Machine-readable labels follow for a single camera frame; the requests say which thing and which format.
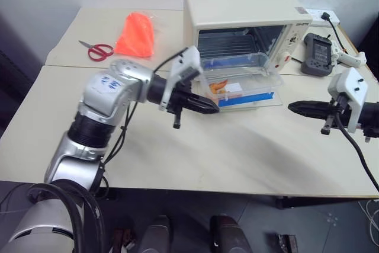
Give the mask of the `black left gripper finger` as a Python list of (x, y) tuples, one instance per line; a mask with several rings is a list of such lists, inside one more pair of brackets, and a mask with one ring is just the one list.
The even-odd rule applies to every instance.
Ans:
[(189, 101), (191, 105), (202, 109), (219, 109), (218, 105), (211, 99), (197, 95), (191, 94), (189, 96)]
[(215, 114), (220, 111), (215, 104), (190, 104), (189, 109), (200, 114)]

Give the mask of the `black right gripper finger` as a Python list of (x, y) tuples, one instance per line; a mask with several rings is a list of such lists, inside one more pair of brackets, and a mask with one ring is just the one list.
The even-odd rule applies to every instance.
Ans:
[(289, 110), (324, 110), (329, 106), (323, 101), (296, 101), (288, 105)]
[(296, 114), (304, 117), (327, 117), (328, 109), (324, 107), (288, 107), (288, 109)]

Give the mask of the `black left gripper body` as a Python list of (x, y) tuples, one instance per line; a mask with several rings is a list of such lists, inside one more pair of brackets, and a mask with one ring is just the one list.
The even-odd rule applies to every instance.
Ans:
[(174, 115), (174, 129), (179, 129), (181, 127), (181, 112), (184, 107), (184, 103), (187, 101), (188, 94), (191, 93), (191, 81), (178, 82), (172, 90), (171, 97), (167, 105), (167, 112)]

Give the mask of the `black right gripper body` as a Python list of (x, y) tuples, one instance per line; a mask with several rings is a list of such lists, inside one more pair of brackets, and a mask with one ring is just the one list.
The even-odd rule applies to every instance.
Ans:
[(321, 134), (330, 135), (330, 130), (332, 128), (339, 129), (340, 131), (344, 130), (345, 127), (342, 124), (342, 114), (348, 108), (349, 98), (346, 94), (338, 95), (337, 99), (331, 99), (328, 105), (327, 117), (325, 123), (321, 129)]

